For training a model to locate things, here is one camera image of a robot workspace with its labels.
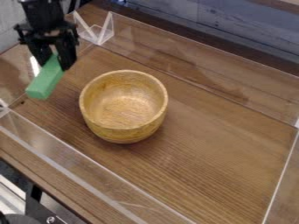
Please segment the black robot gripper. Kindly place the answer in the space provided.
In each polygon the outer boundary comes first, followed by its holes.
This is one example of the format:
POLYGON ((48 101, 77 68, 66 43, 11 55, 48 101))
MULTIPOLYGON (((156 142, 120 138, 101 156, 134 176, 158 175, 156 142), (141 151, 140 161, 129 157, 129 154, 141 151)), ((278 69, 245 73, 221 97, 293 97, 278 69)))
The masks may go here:
POLYGON ((25 20, 13 26, 18 34, 18 41, 26 44, 31 56, 42 67, 52 56, 50 44, 46 39, 27 39, 30 35, 42 36, 45 33, 58 30, 58 36, 54 40, 57 57, 61 70, 68 70, 77 60, 76 46, 78 34, 76 25, 64 19, 61 8, 62 0, 17 0, 22 7, 25 20))

